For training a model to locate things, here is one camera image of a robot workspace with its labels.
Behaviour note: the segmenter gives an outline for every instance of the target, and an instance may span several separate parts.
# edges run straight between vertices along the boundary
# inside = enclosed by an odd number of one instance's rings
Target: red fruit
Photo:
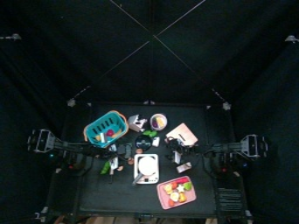
[[[175,180],[175,182],[176,182],[179,185],[181,185],[183,183],[189,182],[189,180],[188,180],[187,178],[179,178],[179,179]]]
[[[177,187],[177,183],[172,182],[172,189],[176,189],[176,187]]]
[[[173,207],[173,201],[171,199],[168,199],[168,206]]]

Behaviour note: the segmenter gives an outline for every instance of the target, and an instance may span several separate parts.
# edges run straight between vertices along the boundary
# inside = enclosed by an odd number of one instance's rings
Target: black table
[[[148,119],[153,114],[163,113],[168,124],[159,132],[159,147],[151,147],[145,152],[159,156],[159,183],[188,176],[193,184],[196,200],[173,209],[164,210],[156,193],[156,185],[136,185],[133,181],[133,166],[125,164],[123,171],[115,171],[113,183],[109,184],[109,175],[100,175],[104,159],[92,158],[88,172],[73,177],[68,171],[53,173],[51,191],[47,201],[48,215],[71,214],[76,216],[135,216],[167,218],[211,218],[217,216],[213,185],[209,175],[201,166],[201,152],[207,145],[231,143],[235,141],[229,112],[216,106],[192,105],[136,105],[136,104],[87,104],[81,103],[69,108],[65,119],[61,140],[80,143],[83,141],[84,127],[100,118],[109,110],[116,110],[127,118],[143,115]],[[192,168],[181,174],[176,171],[177,164],[167,158],[171,154],[165,147],[165,134],[184,123],[193,135],[199,138],[197,151],[185,155],[183,160],[191,162]],[[132,130],[121,140],[133,143],[141,133]]]

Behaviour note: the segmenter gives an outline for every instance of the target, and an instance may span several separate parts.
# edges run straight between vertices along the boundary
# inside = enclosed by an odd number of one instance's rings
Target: pan
[[[156,172],[156,162],[155,162],[155,159],[152,157],[143,157],[140,160],[139,160],[139,163],[137,163],[137,170],[139,170],[139,173],[135,177],[135,181],[132,183],[132,186],[136,185],[136,182],[137,180],[143,177],[143,176],[151,176],[155,174]]]

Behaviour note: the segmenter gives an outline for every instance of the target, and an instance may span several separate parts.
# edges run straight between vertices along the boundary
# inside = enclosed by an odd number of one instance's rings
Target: white item
[[[137,184],[148,185],[159,181],[159,160],[156,154],[135,155],[135,179],[140,172],[143,177],[136,181]]]
[[[197,142],[197,137],[192,134],[184,123],[181,123],[165,136],[167,138],[172,137],[180,139],[184,146],[193,146]]]
[[[176,167],[176,171],[177,171],[179,173],[181,173],[181,172],[189,170],[191,168],[192,168],[192,164],[191,164],[191,162],[188,162],[188,163],[181,164],[180,166],[177,166],[177,167]]]
[[[157,147],[157,146],[159,146],[159,143],[160,143],[160,137],[156,136],[156,137],[153,138],[152,146],[153,146],[153,147]]]
[[[145,119],[137,120],[137,118],[139,118],[139,115],[132,115],[127,119],[128,128],[136,132],[139,132],[140,130],[143,131],[143,126],[144,126],[144,123],[147,122]]]

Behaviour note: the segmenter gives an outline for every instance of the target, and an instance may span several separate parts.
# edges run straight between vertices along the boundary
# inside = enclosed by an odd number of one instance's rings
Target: basket handle
[[[85,140],[85,142],[88,141],[87,128],[88,128],[88,125],[85,126],[85,128],[84,128],[84,130],[83,130],[83,136],[84,136],[84,140]]]

